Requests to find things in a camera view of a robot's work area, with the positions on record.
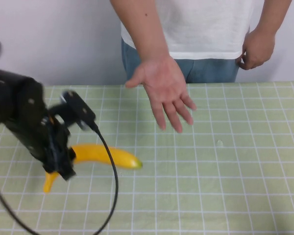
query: yellow banana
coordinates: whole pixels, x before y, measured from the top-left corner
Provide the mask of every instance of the yellow banana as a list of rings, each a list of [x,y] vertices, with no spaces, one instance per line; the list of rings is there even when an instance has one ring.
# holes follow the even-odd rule
[[[78,144],[73,145],[72,149],[76,154],[76,158],[73,164],[95,161],[103,164],[111,164],[109,155],[104,145],[101,144]],[[140,169],[143,167],[143,163],[137,159],[133,154],[124,151],[122,149],[117,149],[114,147],[109,147],[113,161],[116,167],[126,168],[126,169]],[[53,182],[59,176],[59,173],[46,173],[46,179],[44,184],[44,192],[48,193],[51,190]]]

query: finger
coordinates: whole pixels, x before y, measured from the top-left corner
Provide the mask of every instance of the finger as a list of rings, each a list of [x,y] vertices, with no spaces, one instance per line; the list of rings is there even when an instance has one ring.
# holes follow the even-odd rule
[[[125,83],[125,87],[134,88],[140,85],[144,80],[144,70],[141,67],[137,67],[133,76]]]
[[[157,125],[161,130],[166,129],[166,120],[163,114],[163,107],[161,102],[150,102],[152,113],[156,119]]]
[[[181,95],[181,100],[190,109],[192,109],[192,110],[196,110],[197,109],[196,104],[193,102],[193,100],[190,98],[190,96],[187,93],[183,93]]]
[[[172,125],[172,127],[178,132],[182,132],[182,124],[180,119],[178,118],[175,106],[173,103],[165,103],[163,104],[164,110],[168,116],[168,119]]]
[[[173,105],[175,106],[176,111],[184,118],[184,120],[186,120],[189,125],[192,125],[194,120],[190,112],[188,112],[187,108],[185,107],[183,101],[178,99],[173,102]]]
[[[242,61],[242,57],[243,57],[244,54],[240,55],[240,57],[238,57],[235,62],[238,64]]]
[[[243,70],[250,70],[252,68],[252,66],[254,65],[250,61],[248,55],[243,55],[242,60],[243,60],[243,63],[242,62],[239,62],[239,66]]]
[[[262,63],[258,63],[256,65],[254,65],[253,67],[251,67],[251,69],[255,69],[255,68],[259,67],[259,66],[262,66],[263,64],[264,64],[263,62]]]

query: open hand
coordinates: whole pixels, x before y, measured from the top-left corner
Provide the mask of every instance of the open hand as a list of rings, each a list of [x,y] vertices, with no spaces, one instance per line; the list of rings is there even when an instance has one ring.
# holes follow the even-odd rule
[[[188,124],[193,124],[193,118],[185,106],[195,110],[196,105],[189,97],[183,73],[172,57],[165,55],[143,61],[125,86],[133,88],[139,84],[143,84],[152,112],[162,130],[166,129],[163,109],[177,132],[182,132],[178,114]]]
[[[236,62],[243,70],[254,69],[271,58],[274,46],[274,34],[255,29],[246,36],[243,53]]]

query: person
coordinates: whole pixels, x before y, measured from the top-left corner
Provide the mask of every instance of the person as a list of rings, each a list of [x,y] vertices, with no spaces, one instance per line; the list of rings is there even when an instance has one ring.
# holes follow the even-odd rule
[[[256,28],[254,0],[110,0],[121,20],[127,88],[143,85],[157,124],[182,132],[196,110],[187,83],[235,82],[238,69],[271,58],[292,0],[264,0]]]

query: white t-shirt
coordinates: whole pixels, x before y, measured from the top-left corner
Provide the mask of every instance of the white t-shirt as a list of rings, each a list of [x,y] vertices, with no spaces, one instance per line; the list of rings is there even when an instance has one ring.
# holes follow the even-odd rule
[[[156,0],[174,59],[235,59],[249,31],[254,0]],[[134,43],[121,24],[123,40]]]

